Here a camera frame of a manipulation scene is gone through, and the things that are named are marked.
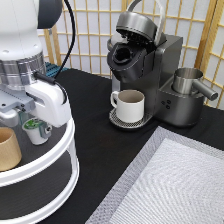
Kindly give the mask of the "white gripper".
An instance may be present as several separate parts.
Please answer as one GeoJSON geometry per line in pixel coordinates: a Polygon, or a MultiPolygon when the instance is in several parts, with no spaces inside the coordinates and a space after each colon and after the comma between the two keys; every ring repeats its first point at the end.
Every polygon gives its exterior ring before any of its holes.
{"type": "Polygon", "coordinates": [[[71,119],[67,94],[58,85],[40,80],[21,90],[0,84],[0,122],[9,127],[23,125],[29,114],[44,121],[39,126],[40,136],[49,138],[52,126],[60,127],[71,119]]]}

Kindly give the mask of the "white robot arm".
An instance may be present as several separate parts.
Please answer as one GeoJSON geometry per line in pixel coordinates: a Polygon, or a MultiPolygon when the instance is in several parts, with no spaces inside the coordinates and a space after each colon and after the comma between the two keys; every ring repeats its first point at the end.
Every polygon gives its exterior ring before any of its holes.
{"type": "Polygon", "coordinates": [[[44,139],[71,118],[65,89],[46,75],[37,33],[61,12],[61,0],[0,0],[0,122],[14,127],[30,114],[44,139]]]}

